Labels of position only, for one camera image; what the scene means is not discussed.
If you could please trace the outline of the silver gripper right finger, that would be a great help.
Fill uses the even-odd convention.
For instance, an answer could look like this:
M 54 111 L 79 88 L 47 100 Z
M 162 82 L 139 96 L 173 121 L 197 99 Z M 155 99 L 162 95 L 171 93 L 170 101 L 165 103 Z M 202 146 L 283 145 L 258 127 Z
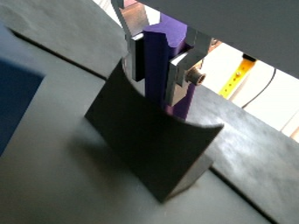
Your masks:
M 193 83 L 187 78 L 187 73 L 209 53 L 211 47 L 211 36 L 189 27 L 185 43 L 191 47 L 191 49 L 170 60 L 167 88 L 165 94 L 165 100 L 170 106 L 174 106 L 187 95 L 189 86 Z

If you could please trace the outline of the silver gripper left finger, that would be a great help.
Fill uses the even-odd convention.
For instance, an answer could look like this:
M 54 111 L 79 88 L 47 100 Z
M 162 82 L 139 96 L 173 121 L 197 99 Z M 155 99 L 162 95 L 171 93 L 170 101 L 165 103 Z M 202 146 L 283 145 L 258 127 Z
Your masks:
M 146 6 L 136 0 L 111 0 L 111 3 L 126 33 L 126 71 L 135 81 L 140 81 L 146 77 L 143 29 L 150 25 Z

